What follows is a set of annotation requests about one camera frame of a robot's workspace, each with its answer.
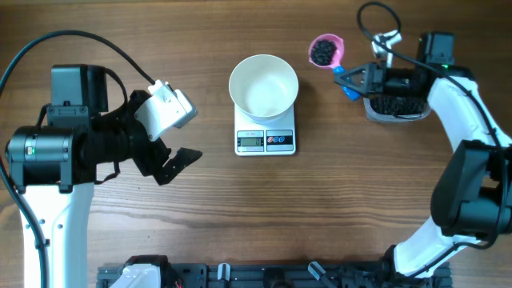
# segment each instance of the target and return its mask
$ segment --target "wooden surface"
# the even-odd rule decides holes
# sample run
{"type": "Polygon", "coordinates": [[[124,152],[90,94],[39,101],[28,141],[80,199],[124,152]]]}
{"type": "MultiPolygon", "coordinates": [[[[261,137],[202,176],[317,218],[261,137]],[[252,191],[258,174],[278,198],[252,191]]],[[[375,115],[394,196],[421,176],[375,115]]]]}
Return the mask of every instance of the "wooden surface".
{"type": "MultiPolygon", "coordinates": [[[[203,157],[171,184],[143,178],[132,161],[97,186],[89,217],[89,284],[96,269],[136,254],[172,262],[280,263],[312,259],[375,260],[429,217],[430,196],[450,159],[435,114],[405,125],[366,119],[332,73],[307,61],[316,36],[345,39],[343,65],[373,61],[356,27],[361,1],[184,1],[139,4],[0,6],[0,71],[29,40],[52,30],[97,33],[132,56],[153,78],[184,90],[199,116],[163,138],[203,157]],[[230,72],[253,54],[288,61],[300,79],[293,157],[240,158],[234,153],[230,72]]],[[[415,55],[428,30],[456,34],[454,56],[472,69],[489,110],[512,133],[512,2],[388,1],[402,18],[396,49],[415,55]]],[[[393,22],[369,10],[365,22],[386,32],[393,22]]],[[[15,129],[33,125],[50,101],[53,64],[89,63],[116,71],[128,91],[148,84],[115,52],[76,37],[45,42],[20,62],[0,99],[0,147],[15,129]]],[[[404,66],[395,60],[397,66],[404,66]]],[[[120,90],[109,80],[113,109],[120,90]]],[[[100,175],[111,166],[100,166],[100,175]]],[[[0,186],[0,287],[22,286],[20,216],[0,186]]],[[[492,249],[453,258],[456,287],[512,286],[511,237],[492,249]]]]}

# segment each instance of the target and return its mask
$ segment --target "wooden table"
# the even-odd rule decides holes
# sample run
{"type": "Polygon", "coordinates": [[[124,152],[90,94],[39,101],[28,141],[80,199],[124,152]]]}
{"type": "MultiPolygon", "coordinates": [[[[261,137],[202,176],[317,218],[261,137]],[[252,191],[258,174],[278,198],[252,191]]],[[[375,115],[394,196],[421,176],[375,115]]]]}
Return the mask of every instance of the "wooden table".
{"type": "MultiPolygon", "coordinates": [[[[423,31],[457,36],[454,56],[472,69],[480,93],[504,131],[512,133],[512,30],[507,0],[388,1],[402,18],[396,49],[415,55],[423,31]]],[[[381,125],[366,119],[331,72],[307,61],[316,36],[345,39],[343,65],[373,61],[358,30],[362,1],[189,1],[165,3],[0,6],[0,70],[29,40],[79,29],[123,48],[149,75],[190,96],[199,116],[163,139],[203,157],[171,184],[140,176],[132,161],[97,186],[89,216],[89,284],[97,267],[136,254],[166,254],[172,262],[282,263],[376,260],[429,217],[432,190],[451,150],[435,114],[420,122],[381,125]],[[298,152],[293,157],[234,154],[230,72],[253,54],[277,55],[295,68],[298,152]]],[[[394,28],[377,9],[364,21],[375,32],[394,28]]],[[[0,99],[0,146],[17,127],[33,125],[50,101],[53,64],[109,67],[128,91],[148,83],[97,42],[58,38],[28,53],[0,99]]],[[[396,66],[406,66],[395,60],[396,66]]],[[[120,89],[109,80],[110,108],[120,89]]],[[[100,176],[111,165],[98,168],[100,176]]],[[[0,188],[0,286],[22,286],[18,208],[0,188]]],[[[488,251],[465,250],[451,260],[456,287],[512,286],[512,237],[488,251]]]]}

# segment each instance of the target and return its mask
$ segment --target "pink scoop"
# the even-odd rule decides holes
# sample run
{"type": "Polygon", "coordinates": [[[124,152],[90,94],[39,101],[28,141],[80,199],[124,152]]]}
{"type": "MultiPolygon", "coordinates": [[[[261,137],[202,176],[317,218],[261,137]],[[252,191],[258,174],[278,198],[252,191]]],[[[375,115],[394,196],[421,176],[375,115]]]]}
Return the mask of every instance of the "pink scoop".
{"type": "Polygon", "coordinates": [[[325,70],[332,70],[338,66],[341,65],[343,60],[343,54],[345,53],[345,46],[343,45],[343,39],[340,37],[334,35],[334,34],[324,34],[316,37],[315,40],[312,41],[310,44],[310,49],[308,50],[308,55],[310,56],[310,62],[313,63],[316,67],[325,69],[325,70]],[[314,44],[320,40],[329,40],[332,41],[336,45],[336,51],[334,52],[333,58],[330,61],[330,64],[327,66],[320,66],[313,62],[311,59],[311,51],[313,50],[314,44]]]}

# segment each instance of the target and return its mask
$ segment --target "tabletop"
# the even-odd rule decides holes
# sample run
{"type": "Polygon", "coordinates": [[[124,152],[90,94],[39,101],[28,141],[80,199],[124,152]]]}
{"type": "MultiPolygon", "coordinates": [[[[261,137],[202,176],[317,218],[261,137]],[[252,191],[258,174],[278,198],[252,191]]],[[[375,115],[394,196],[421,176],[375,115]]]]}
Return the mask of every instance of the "tabletop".
{"type": "MultiPolygon", "coordinates": [[[[308,62],[310,42],[324,33],[344,38],[345,67],[374,60],[355,21],[362,1],[48,2],[0,6],[2,73],[28,41],[52,30],[86,30],[124,49],[153,78],[185,91],[199,111],[183,129],[162,137],[174,151],[204,153],[171,184],[158,186],[126,161],[119,177],[96,186],[88,226],[91,287],[99,266],[138,254],[208,264],[377,260],[429,217],[432,190],[452,153],[438,117],[370,122],[361,100],[351,102],[331,72],[308,62]],[[227,84],[237,63],[254,54],[279,56],[298,75],[294,156],[234,153],[227,84]]],[[[415,56],[421,32],[456,35],[456,63],[472,69],[490,112],[512,133],[512,2],[386,3],[402,20],[398,51],[415,56]]],[[[363,20],[375,33],[394,28],[383,10],[368,9],[363,20]]],[[[0,98],[1,147],[18,127],[35,124],[50,101],[52,65],[71,63],[111,68],[129,92],[148,86],[98,42],[44,42],[20,61],[0,98]]],[[[396,59],[394,65],[408,66],[396,59]]],[[[112,110],[122,95],[111,80],[108,92],[112,110]]],[[[111,170],[100,165],[99,177],[111,170]]],[[[20,214],[3,184],[0,233],[0,286],[22,286],[20,214]]],[[[501,236],[487,251],[466,249],[453,257],[454,286],[512,286],[511,244],[512,238],[501,236]]]]}

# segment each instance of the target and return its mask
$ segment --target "digital scale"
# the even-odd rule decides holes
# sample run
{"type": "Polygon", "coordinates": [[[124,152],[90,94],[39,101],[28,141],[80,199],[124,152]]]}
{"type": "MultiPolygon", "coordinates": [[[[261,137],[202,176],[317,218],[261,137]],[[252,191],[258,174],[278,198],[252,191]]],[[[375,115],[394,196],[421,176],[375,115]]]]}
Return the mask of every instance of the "digital scale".
{"type": "Polygon", "coordinates": [[[284,115],[255,122],[234,107],[234,152],[238,156],[278,156],[295,153],[294,106],[284,115]]]}

